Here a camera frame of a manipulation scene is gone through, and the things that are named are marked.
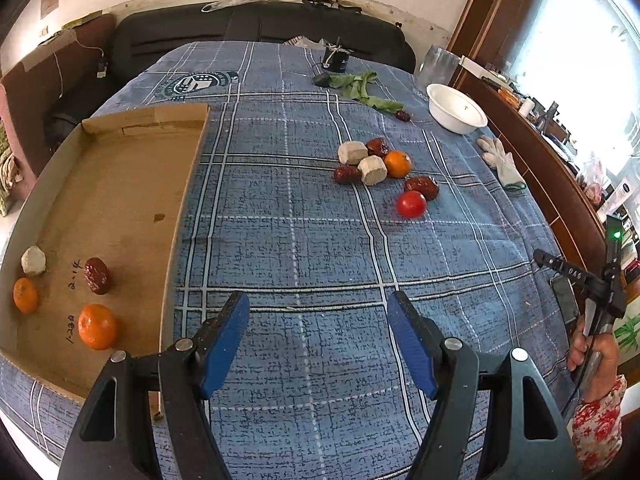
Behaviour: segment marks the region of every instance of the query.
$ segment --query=glove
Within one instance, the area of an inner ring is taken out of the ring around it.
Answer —
[[[504,189],[517,190],[527,187],[523,177],[516,170],[511,153],[504,153],[504,146],[500,139],[491,139],[483,135],[476,140],[476,143],[485,152],[482,154],[482,160],[489,168],[498,172],[498,180]]]

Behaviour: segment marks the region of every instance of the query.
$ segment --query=tangerine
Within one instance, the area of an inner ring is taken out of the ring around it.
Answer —
[[[385,156],[386,173],[393,178],[404,178],[411,171],[412,164],[405,152],[388,152]]]
[[[98,303],[86,305],[78,317],[78,335],[89,348],[110,348],[117,336],[117,322],[111,310]]]
[[[38,290],[29,278],[14,283],[14,303],[23,314],[33,314],[38,307]]]

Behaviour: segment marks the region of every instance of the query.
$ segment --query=white vegetable chunk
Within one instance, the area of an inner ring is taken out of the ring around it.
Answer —
[[[38,246],[32,245],[20,259],[22,270],[31,277],[42,274],[47,269],[47,259]]]
[[[362,183],[366,186],[375,186],[386,179],[385,163],[377,155],[363,158],[358,169],[362,172]]]
[[[369,155],[369,150],[359,140],[348,140],[338,148],[338,158],[342,164],[356,166],[363,158]]]

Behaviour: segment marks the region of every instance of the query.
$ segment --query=red tomato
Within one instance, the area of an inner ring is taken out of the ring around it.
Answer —
[[[406,191],[398,197],[396,211],[405,218],[418,218],[427,211],[427,201],[419,191]]]

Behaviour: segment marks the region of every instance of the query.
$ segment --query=checkered cloth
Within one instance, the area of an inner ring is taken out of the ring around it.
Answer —
[[[404,478],[434,403],[413,384],[386,322],[396,288],[476,350],[525,348],[559,404],[572,390],[550,275],[532,263],[535,248],[559,251],[529,191],[507,194],[479,156],[480,131],[440,127],[409,74],[348,63],[348,72],[378,72],[368,90],[405,103],[413,119],[402,123],[313,86],[321,56],[272,43],[187,44],[97,113],[210,105],[178,242],[174,336],[193,335],[231,291],[249,295],[238,354],[206,405],[233,478]],[[422,218],[397,215],[401,181],[332,181],[341,142],[381,136],[440,184]],[[25,387],[19,400],[0,387],[2,401],[34,442],[55,440],[61,456],[78,407],[39,384],[29,393],[33,381],[11,373]],[[478,467],[487,407],[481,394],[461,478]],[[155,432],[174,478],[166,429]]]

